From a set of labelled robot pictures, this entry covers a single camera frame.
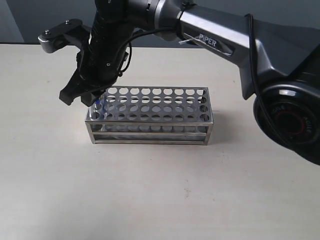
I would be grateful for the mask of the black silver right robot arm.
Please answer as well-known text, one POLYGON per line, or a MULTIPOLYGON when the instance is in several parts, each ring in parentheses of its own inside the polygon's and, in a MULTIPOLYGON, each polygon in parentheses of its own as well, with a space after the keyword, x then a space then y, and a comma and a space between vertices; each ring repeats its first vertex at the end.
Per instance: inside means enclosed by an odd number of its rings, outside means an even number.
POLYGON ((254 117, 277 144, 320 163, 320 31, 284 26, 196 5, 191 0, 97 0, 77 68, 59 98, 91 106, 122 75, 136 38, 202 47, 239 68, 242 96, 256 96, 254 117))

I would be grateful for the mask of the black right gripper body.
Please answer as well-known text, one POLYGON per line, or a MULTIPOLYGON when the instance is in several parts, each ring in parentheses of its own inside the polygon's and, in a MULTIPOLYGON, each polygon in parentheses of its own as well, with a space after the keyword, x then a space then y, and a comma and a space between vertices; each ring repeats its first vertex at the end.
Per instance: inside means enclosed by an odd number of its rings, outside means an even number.
POLYGON ((97 14, 77 66, 81 80, 95 88, 113 85, 126 52, 123 44, 132 34, 131 23, 106 22, 97 14))

